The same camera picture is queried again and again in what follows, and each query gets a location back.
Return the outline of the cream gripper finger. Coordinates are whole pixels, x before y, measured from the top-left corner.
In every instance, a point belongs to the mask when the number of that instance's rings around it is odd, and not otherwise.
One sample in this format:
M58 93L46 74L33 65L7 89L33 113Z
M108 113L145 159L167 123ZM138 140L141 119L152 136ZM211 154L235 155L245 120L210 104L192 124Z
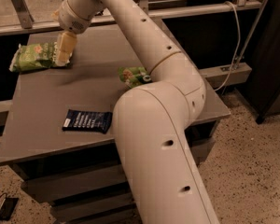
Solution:
M76 44L76 34L69 31L65 31L58 34L55 58L55 64L57 66L62 67L66 66L69 63L70 57L75 49Z

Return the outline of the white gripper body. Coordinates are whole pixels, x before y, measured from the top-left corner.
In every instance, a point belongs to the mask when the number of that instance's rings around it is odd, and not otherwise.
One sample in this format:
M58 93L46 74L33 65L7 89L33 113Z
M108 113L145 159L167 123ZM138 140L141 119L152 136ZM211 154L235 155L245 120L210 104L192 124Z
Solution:
M91 24L93 13L83 2L78 0L63 0L57 10L52 13L62 29L76 35L82 34Z

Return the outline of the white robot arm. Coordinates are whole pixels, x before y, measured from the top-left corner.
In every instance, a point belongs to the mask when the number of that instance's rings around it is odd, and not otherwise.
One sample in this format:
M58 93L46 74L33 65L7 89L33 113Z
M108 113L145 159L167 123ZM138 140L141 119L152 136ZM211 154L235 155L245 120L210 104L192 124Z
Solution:
M121 165L143 224L219 224L185 130L202 113L206 85L196 66L133 0L63 0L54 16L74 37L108 9L152 80L126 91L113 111L112 130Z

